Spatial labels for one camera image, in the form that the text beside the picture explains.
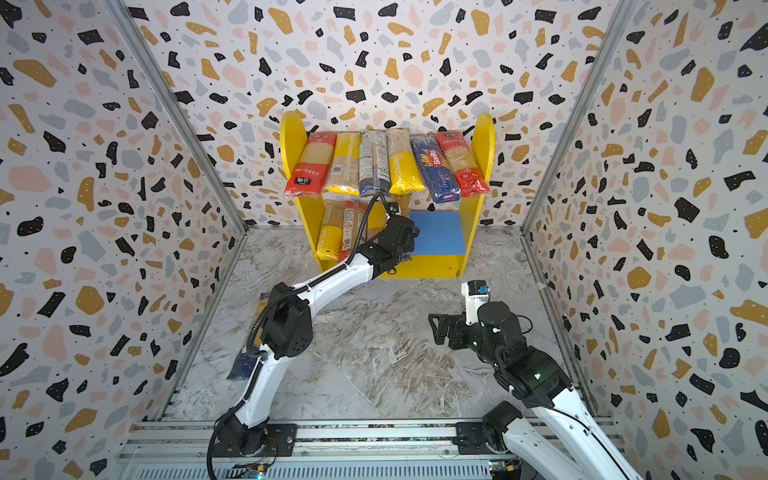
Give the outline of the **dark blue spaghetti bag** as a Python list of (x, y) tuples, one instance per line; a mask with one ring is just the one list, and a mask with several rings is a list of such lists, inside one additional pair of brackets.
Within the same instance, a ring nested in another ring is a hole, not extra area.
[[(264, 308), (266, 307), (268, 300), (269, 298), (267, 293), (262, 293), (259, 296), (259, 301), (256, 305), (256, 310), (254, 312), (252, 321), (247, 330), (247, 336), (250, 335), (250, 331), (258, 323), (258, 318), (262, 313), (262, 311), (264, 310)], [(226, 377), (227, 380), (241, 381), (241, 380), (248, 380), (250, 378), (256, 363), (256, 359), (251, 357), (248, 354), (249, 346), (251, 346), (254, 351), (258, 350), (260, 348), (260, 339), (256, 337), (252, 342), (249, 342), (248, 339), (245, 339), (243, 345), (241, 346), (237, 355), (235, 356), (232, 367)]]

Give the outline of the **orange blue spaghetti bag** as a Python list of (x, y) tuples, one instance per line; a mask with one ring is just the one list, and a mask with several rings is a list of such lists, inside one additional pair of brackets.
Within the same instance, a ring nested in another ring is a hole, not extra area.
[(399, 214), (403, 217), (409, 218), (411, 213), (410, 208), (410, 199), (409, 198), (400, 198), (396, 201), (398, 208), (399, 208)]

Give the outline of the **plain yellow spaghetti bag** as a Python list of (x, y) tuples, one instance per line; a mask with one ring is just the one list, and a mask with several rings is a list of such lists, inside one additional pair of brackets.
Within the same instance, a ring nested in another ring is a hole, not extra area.
[(344, 195), (358, 196), (359, 155), (361, 134), (343, 132), (336, 137), (334, 157), (325, 182), (325, 190)]

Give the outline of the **clear white label spaghetti bag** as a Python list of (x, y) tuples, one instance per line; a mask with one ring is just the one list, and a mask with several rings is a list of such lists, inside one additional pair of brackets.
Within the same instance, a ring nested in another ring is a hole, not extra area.
[(361, 134), (359, 151), (359, 195), (388, 194), (390, 188), (387, 136), (384, 132), (366, 130)]

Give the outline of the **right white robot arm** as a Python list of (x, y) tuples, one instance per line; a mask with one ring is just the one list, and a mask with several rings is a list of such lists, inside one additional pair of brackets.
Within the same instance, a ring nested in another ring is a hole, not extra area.
[(500, 387), (542, 420), (568, 453), (507, 401), (482, 417), (482, 445), (516, 455), (546, 479), (640, 477), (594, 420), (560, 365), (527, 343), (520, 317), (506, 303), (487, 302), (474, 314), (431, 314), (428, 322), (436, 344), (469, 349), (492, 367)]

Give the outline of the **yellow Pastatime spaghetti bag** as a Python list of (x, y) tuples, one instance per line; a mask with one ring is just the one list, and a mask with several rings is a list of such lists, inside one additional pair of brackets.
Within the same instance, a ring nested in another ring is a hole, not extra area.
[(385, 207), (380, 202), (376, 202), (367, 218), (366, 239), (371, 240), (382, 232), (386, 227), (387, 220), (388, 214)]

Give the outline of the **red spaghetti bag black label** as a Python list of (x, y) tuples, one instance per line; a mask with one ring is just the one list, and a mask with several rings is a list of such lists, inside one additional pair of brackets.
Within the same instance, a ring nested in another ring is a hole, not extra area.
[(288, 197), (320, 196), (334, 157), (337, 134), (311, 134), (285, 188)]

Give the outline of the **red clear spaghetti bag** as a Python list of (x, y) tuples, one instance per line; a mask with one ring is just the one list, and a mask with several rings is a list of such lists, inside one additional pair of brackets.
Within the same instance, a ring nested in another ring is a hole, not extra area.
[(360, 202), (348, 200), (344, 204), (340, 262), (345, 261), (353, 252), (365, 211), (366, 206)]

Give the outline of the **blue Barilla spaghetti bag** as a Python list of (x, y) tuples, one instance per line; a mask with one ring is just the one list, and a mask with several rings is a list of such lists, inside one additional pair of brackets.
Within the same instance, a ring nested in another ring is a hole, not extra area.
[(459, 185), (432, 134), (410, 137), (412, 151), (423, 182), (434, 203), (450, 203), (461, 198)]

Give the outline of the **red spaghetti bag top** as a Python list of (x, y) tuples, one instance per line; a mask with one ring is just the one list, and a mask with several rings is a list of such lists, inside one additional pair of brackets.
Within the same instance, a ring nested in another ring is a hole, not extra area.
[(462, 197), (471, 197), (490, 192), (490, 188), (484, 180), (473, 151), (461, 132), (438, 132), (436, 140), (443, 152), (447, 165), (453, 172)]

